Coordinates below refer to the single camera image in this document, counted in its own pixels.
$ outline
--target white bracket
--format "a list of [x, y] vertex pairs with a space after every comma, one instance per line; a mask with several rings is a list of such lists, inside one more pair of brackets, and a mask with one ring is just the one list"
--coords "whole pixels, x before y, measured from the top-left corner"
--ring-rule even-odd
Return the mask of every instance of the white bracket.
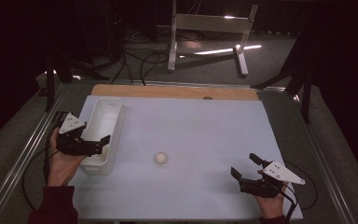
[[280, 164], [278, 161], [273, 161], [270, 165], [268, 165], [263, 170], [263, 173], [280, 181], [295, 183], [299, 185], [305, 184], [304, 179], [301, 179], [298, 175], [295, 175], [295, 173], [287, 169], [284, 165]]
[[74, 129], [83, 127], [86, 125], [86, 122], [79, 120], [77, 117], [73, 116], [71, 113], [66, 115], [65, 120], [60, 128], [59, 133], [68, 133]]

